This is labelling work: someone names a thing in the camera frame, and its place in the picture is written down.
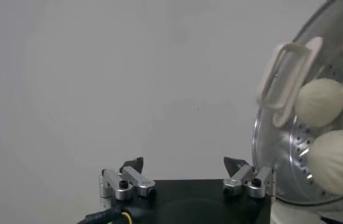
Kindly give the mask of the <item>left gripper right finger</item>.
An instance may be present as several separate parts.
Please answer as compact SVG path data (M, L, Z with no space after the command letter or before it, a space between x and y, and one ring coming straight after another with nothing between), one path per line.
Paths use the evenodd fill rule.
M236 197L246 193L251 198L275 196L275 172L272 167L256 167L243 159L224 157L229 178L223 180L223 194Z

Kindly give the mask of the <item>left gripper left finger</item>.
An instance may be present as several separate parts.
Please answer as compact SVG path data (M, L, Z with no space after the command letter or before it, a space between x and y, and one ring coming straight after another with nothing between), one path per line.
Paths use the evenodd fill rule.
M99 175L99 195L102 199L131 200L133 192L149 198L156 194L156 182L142 175L144 158L125 161L118 171L103 169Z

